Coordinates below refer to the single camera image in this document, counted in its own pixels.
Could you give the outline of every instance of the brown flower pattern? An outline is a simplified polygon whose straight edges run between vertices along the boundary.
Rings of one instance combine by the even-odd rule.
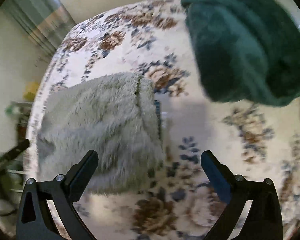
[[[100,43],[100,48],[103,50],[112,50],[116,46],[122,44],[126,33],[116,31],[112,34],[107,35]]]
[[[156,197],[142,199],[137,202],[138,208],[133,214],[134,228],[139,234],[157,234],[165,236],[175,230],[177,216],[173,212],[173,201],[165,201],[165,190],[159,189]]]
[[[68,38],[62,45],[65,51],[79,51],[88,41],[87,37]]]
[[[300,208],[300,137],[295,135],[290,145],[292,160],[283,161],[284,180],[278,192],[284,229],[293,225],[294,212]]]
[[[258,112],[257,105],[248,109],[234,109],[232,115],[223,119],[223,123],[234,125],[239,130],[244,145],[244,162],[255,164],[266,160],[266,141],[273,138],[274,131],[266,126],[264,116]]]
[[[161,1],[158,3],[158,6],[162,5],[162,3],[164,2]],[[112,23],[115,21],[119,21],[120,23],[122,21],[130,21],[133,27],[144,27],[151,25],[162,30],[170,29],[177,25],[177,21],[172,17],[163,18],[159,15],[156,15],[153,9],[143,11],[140,8],[126,8],[119,13],[109,15],[105,19],[105,22],[107,23]]]
[[[176,83],[168,87],[169,95],[179,96],[185,92],[186,83],[180,80],[183,77],[183,72],[179,68],[168,68],[164,65],[152,66],[145,76],[153,81],[154,87],[158,90],[167,87],[170,80],[178,79]]]

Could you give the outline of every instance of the curtain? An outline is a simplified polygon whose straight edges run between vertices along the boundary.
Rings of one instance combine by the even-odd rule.
[[[53,56],[75,22],[59,0],[6,0],[11,15],[47,56]]]

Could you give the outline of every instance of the white fluffy towel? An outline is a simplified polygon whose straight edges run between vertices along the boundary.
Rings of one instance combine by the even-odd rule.
[[[88,150],[99,165],[86,192],[138,190],[165,160],[150,80],[136,73],[96,78],[52,94],[37,135],[40,181],[66,174]]]

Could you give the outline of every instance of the dark green cloth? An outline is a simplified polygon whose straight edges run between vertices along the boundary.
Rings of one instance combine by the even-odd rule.
[[[300,96],[300,32],[273,0],[181,0],[213,101],[286,106]]]

